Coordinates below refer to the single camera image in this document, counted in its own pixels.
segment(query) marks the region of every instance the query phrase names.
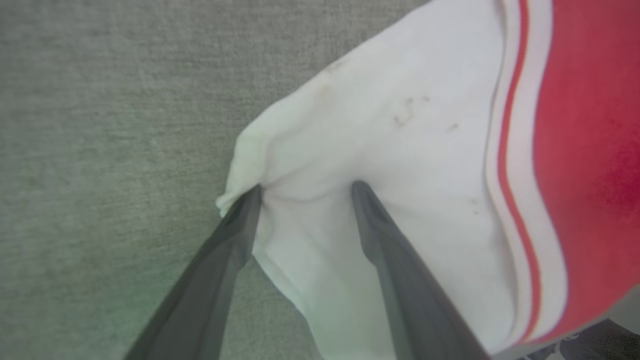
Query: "white fabric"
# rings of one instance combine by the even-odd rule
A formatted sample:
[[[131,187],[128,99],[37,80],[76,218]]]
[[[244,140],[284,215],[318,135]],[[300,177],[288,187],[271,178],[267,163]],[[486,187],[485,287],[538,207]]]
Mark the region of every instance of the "white fabric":
[[[395,359],[349,190],[368,182],[481,343],[514,320],[513,264],[483,181],[504,35],[494,0],[435,0],[269,107],[237,139],[224,214],[264,187],[254,256],[326,360]]]

